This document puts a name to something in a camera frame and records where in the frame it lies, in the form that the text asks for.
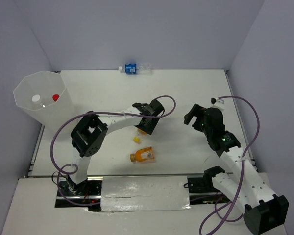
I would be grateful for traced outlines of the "clear bottle yellow cap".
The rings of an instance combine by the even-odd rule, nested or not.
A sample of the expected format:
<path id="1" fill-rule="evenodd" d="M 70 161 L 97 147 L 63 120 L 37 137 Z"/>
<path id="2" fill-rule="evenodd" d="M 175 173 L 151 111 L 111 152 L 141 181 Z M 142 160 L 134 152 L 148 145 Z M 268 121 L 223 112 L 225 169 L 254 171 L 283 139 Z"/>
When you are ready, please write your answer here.
<path id="1" fill-rule="evenodd" d="M 141 143 L 147 136 L 147 133 L 140 130 L 140 129 L 137 129 L 136 133 L 135 133 L 135 136 L 133 138 L 133 141 L 135 143 Z"/>

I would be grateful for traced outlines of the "orange juice bottle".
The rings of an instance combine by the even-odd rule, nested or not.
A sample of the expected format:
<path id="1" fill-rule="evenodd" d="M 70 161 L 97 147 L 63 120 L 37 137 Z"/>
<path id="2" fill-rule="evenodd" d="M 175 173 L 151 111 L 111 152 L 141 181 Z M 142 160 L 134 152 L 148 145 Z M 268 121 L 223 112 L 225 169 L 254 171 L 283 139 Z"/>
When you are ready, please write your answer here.
<path id="1" fill-rule="evenodd" d="M 129 155 L 132 163 L 153 163 L 155 162 L 155 154 L 152 147 L 146 147 Z"/>

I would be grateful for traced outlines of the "clear bottle red cap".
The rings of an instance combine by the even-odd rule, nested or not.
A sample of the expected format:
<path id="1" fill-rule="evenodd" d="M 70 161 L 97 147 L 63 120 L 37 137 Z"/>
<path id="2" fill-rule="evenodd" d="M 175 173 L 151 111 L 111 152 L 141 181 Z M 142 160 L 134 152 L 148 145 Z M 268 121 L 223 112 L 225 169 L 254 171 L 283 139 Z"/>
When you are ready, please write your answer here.
<path id="1" fill-rule="evenodd" d="M 52 96 L 52 99 L 53 99 L 54 102 L 56 102 L 56 101 L 59 99 L 59 97 L 60 97 L 60 95 L 58 95 L 58 94 L 54 94 L 54 95 Z"/>

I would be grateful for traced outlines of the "clear bottle white label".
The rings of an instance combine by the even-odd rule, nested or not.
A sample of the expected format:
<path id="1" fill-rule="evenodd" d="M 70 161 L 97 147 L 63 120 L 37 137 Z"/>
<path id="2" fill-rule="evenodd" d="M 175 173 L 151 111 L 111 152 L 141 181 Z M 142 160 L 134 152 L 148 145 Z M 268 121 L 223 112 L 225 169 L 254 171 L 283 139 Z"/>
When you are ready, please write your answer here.
<path id="1" fill-rule="evenodd" d="M 31 101 L 39 108 L 44 108 L 45 104 L 40 95 L 36 94 L 31 98 Z"/>

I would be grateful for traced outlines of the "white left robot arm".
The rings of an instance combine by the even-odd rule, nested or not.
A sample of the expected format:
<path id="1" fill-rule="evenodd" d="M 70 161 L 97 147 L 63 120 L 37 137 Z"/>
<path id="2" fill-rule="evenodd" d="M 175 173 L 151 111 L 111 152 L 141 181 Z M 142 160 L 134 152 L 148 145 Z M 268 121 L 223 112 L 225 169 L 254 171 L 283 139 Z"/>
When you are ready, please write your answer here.
<path id="1" fill-rule="evenodd" d="M 71 132 L 73 159 L 67 176 L 68 188 L 75 195 L 86 190 L 87 171 L 91 157 L 96 154 L 105 137 L 117 130 L 134 126 L 152 134 L 164 106 L 156 99 L 151 103 L 134 103 L 131 107 L 113 114 L 93 114 L 84 116 Z"/>

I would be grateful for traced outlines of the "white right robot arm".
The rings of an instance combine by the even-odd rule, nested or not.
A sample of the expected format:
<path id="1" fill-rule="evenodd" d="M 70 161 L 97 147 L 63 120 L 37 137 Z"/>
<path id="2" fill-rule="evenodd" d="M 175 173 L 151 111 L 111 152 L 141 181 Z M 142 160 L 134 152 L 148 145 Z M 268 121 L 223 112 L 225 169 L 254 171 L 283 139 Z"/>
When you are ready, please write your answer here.
<path id="1" fill-rule="evenodd" d="M 284 224 L 289 202 L 285 196 L 277 196 L 250 160 L 243 156 L 240 142 L 225 129 L 222 111 L 218 104 L 209 108 L 194 104 L 184 116 L 186 125 L 196 118 L 192 127 L 206 136 L 209 147 L 235 177 L 232 180 L 221 167 L 216 166 L 204 172 L 203 186 L 207 191 L 223 193 L 240 210 L 250 232 L 261 235 Z"/>

